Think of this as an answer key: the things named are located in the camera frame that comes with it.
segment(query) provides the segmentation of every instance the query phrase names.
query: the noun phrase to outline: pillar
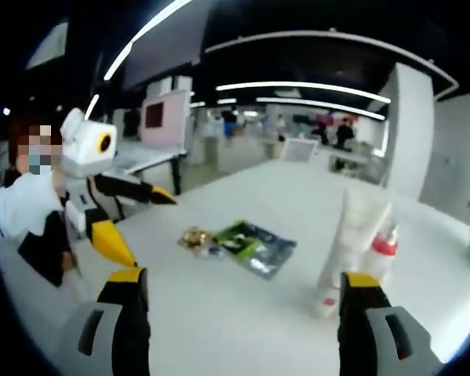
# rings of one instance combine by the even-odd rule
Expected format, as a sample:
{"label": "pillar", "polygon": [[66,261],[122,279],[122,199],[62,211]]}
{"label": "pillar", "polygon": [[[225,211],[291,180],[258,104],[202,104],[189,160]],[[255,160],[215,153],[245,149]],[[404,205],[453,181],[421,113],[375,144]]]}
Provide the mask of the pillar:
{"label": "pillar", "polygon": [[433,141],[432,79],[397,63],[389,79],[389,140],[386,188],[419,200]]}

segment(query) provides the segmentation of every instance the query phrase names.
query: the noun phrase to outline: plastic bottle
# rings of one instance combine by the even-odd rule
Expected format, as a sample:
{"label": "plastic bottle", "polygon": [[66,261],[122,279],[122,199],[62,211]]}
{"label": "plastic bottle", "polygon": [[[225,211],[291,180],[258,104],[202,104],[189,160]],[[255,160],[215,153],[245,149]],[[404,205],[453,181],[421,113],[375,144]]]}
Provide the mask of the plastic bottle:
{"label": "plastic bottle", "polygon": [[380,284],[386,280],[392,269],[393,260],[399,247],[399,227],[392,226],[386,237],[377,235],[366,252],[363,260],[362,271],[376,278]]}
{"label": "plastic bottle", "polygon": [[329,317],[338,308],[339,294],[338,288],[332,286],[324,288],[315,306],[316,314],[323,318]]}

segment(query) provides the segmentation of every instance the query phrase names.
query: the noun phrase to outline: white table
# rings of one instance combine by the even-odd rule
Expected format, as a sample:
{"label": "white table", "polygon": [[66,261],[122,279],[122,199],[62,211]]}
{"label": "white table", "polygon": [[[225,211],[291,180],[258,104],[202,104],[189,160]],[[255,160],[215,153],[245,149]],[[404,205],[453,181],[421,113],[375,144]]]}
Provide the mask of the white table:
{"label": "white table", "polygon": [[[331,250],[344,187],[353,180],[308,164],[272,161],[220,179],[118,223],[149,270],[156,374],[338,374],[338,318],[317,319],[316,282]],[[470,331],[468,227],[423,204],[388,193],[401,221],[394,277],[385,289],[432,335],[447,361]],[[265,281],[230,259],[194,258],[176,241],[193,225],[219,229],[248,219],[297,240],[289,261]],[[76,248],[90,293],[120,269],[87,241]]]}
{"label": "white table", "polygon": [[119,140],[114,168],[118,172],[131,175],[170,162],[174,193],[179,195],[181,194],[179,159],[185,155],[186,151],[179,147],[150,148],[140,141]]}
{"label": "white table", "polygon": [[325,171],[329,171],[331,157],[341,158],[347,161],[355,162],[359,165],[369,163],[369,157],[357,153],[338,150],[331,146],[318,145],[310,158],[310,163],[319,165]]}

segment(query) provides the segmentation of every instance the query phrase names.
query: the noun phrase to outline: office chair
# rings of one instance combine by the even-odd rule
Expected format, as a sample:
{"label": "office chair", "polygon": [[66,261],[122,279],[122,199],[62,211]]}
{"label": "office chair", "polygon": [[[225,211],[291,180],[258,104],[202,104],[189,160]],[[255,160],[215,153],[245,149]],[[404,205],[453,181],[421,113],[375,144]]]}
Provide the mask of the office chair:
{"label": "office chair", "polygon": [[287,137],[280,159],[308,163],[317,144],[318,142],[314,139],[292,139]]}

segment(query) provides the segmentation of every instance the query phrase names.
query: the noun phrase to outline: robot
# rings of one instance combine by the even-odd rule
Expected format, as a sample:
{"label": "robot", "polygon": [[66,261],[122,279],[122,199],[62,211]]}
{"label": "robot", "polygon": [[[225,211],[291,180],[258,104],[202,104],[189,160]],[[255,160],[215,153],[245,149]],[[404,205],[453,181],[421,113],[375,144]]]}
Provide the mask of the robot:
{"label": "robot", "polygon": [[107,259],[127,267],[136,262],[124,239],[104,209],[92,195],[88,177],[107,196],[153,204],[176,204],[166,190],[134,176],[111,172],[117,146],[114,125],[86,121],[73,109],[61,127],[63,155],[61,165],[67,174],[66,216],[79,233],[85,233],[92,246]]}
{"label": "robot", "polygon": [[81,304],[64,325],[55,364],[67,375],[148,375],[147,271],[138,266],[117,227],[97,204],[89,176],[107,196],[153,204],[176,204],[176,200],[158,186],[110,172],[117,142],[114,125],[85,120],[79,109],[73,109],[61,134],[67,221],[85,233],[103,257],[125,269],[113,273],[97,301]]}

